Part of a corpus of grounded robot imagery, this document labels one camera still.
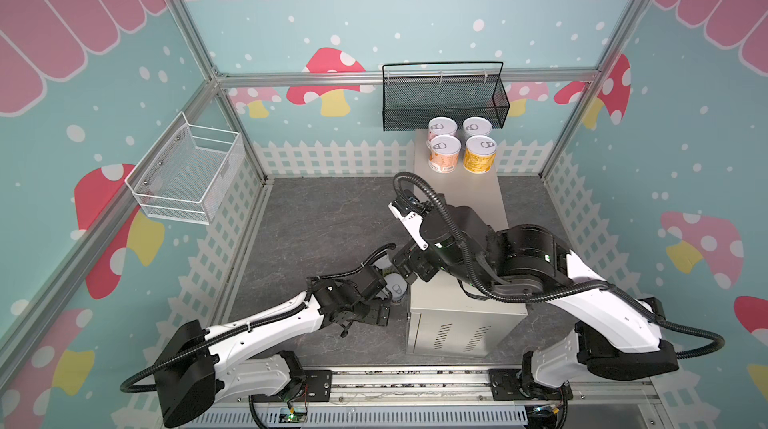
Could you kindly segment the yellow label can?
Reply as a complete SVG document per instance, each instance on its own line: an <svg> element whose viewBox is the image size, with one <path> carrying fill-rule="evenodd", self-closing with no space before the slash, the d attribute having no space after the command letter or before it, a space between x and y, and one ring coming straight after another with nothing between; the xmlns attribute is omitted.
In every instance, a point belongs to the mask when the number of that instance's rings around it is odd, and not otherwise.
<svg viewBox="0 0 768 429"><path fill-rule="evenodd" d="M491 171L497 151L496 142L488 137L476 135L465 143L463 167L472 174L485 174Z"/></svg>

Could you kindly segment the pink label can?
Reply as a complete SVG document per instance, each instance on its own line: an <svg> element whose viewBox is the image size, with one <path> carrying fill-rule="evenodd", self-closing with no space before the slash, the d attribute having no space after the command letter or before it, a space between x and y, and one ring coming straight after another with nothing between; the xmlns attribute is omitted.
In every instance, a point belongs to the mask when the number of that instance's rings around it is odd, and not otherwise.
<svg viewBox="0 0 768 429"><path fill-rule="evenodd" d="M456 122L448 117L435 117L428 123L427 142L430 143L438 136L456 135L458 126Z"/></svg>

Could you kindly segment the blue label can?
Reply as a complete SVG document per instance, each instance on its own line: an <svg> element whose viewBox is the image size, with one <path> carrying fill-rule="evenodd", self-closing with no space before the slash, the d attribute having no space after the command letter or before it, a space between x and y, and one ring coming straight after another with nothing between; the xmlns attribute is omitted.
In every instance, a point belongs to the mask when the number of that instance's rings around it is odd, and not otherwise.
<svg viewBox="0 0 768 429"><path fill-rule="evenodd" d="M490 121L482 117L469 117L462 124L461 140L467 141L474 136L488 136L493 129Z"/></svg>

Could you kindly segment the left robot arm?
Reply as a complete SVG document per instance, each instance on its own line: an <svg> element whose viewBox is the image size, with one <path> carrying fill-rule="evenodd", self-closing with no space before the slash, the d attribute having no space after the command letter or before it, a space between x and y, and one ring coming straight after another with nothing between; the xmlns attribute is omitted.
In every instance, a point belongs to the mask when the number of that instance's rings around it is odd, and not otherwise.
<svg viewBox="0 0 768 429"><path fill-rule="evenodd" d="M253 356L332 325L347 333L356 323L385 327L391 293L376 262L394 249L385 244L356 268L310 276L288 301L238 321L180 326L149 367L126 378L123 393L156 393L166 428L180 427L227 397L266 395L292 400L307 375L298 357L283 350L255 362Z"/></svg>

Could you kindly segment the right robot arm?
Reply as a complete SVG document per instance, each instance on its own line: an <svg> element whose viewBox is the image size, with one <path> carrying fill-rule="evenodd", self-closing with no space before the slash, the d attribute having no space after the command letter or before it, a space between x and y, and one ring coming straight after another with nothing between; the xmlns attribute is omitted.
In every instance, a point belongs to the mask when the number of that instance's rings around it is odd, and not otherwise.
<svg viewBox="0 0 768 429"><path fill-rule="evenodd" d="M715 332L669 321L658 299L636 299L605 280L542 226L496 231L411 172L396 174L393 187L390 210L411 236L393 264L408 283L445 274L473 299L546 303L577 318L560 342L524 355L519 380L527 393L584 372L614 381L667 374L725 345Z"/></svg>

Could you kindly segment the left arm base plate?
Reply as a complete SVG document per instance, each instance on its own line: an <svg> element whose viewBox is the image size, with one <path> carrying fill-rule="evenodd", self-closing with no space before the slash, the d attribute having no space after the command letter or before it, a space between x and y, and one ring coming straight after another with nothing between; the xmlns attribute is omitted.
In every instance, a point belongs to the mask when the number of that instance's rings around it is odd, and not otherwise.
<svg viewBox="0 0 768 429"><path fill-rule="evenodd" d="M308 370L303 375L292 377L287 386L275 395L254 395L257 403L299 401L328 402L332 385L330 370Z"/></svg>

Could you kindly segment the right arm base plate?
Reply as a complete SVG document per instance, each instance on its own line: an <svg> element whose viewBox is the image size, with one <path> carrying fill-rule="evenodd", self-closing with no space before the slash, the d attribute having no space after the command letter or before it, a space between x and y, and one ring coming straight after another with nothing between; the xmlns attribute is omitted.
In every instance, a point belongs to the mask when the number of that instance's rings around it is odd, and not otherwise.
<svg viewBox="0 0 768 429"><path fill-rule="evenodd" d="M495 401L569 402L573 393L569 385L550 388L537 383L528 368L491 369L488 372Z"/></svg>

